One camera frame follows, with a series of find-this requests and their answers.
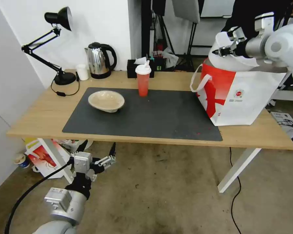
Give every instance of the kettle lid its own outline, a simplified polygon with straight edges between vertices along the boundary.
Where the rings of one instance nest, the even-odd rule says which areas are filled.
[[[99,42],[93,42],[91,44],[89,44],[89,49],[96,49],[96,48],[100,48],[101,44]]]

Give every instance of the black desk mat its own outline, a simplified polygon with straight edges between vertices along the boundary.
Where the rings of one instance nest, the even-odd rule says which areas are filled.
[[[149,90],[147,97],[140,97],[137,89],[109,88],[123,95],[125,105],[106,113],[88,103],[89,95],[99,90],[107,88],[85,91],[63,132],[222,141],[218,127],[192,92]]]

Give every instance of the table top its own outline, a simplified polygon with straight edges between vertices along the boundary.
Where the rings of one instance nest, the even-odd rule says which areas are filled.
[[[156,72],[155,78],[150,79],[149,89],[189,91],[192,75],[191,72]],[[77,82],[66,86],[53,84],[56,91],[66,94],[76,92],[77,87]],[[48,88],[12,125],[7,135],[12,137],[293,150],[292,140],[266,110],[261,112],[252,125],[220,126],[219,130],[223,141],[63,133],[63,127],[88,87],[137,89],[137,80],[128,79],[126,71],[113,71],[112,75],[106,79],[90,78],[86,81],[80,81],[80,90],[73,96],[60,97]]]

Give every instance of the kettle handle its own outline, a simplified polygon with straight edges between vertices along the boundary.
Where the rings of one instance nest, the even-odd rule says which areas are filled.
[[[112,56],[114,58],[114,63],[110,66],[110,70],[111,71],[114,70],[117,64],[117,57],[116,57],[115,50],[110,45],[107,45],[107,44],[101,44],[101,47],[104,48],[105,50],[109,50],[112,53]]]

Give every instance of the white table leg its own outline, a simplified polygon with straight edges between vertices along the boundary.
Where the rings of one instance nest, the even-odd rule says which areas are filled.
[[[226,176],[218,185],[218,191],[220,193],[225,192],[225,190],[230,186],[230,184],[238,177],[238,175],[246,168],[246,166],[252,161],[252,159],[258,154],[261,148],[250,148],[246,149],[240,158],[235,162],[233,167],[229,170]]]
[[[59,168],[66,164],[51,139],[38,138],[38,140]],[[61,172],[67,181],[71,184],[73,182],[73,174],[69,167],[64,168]]]

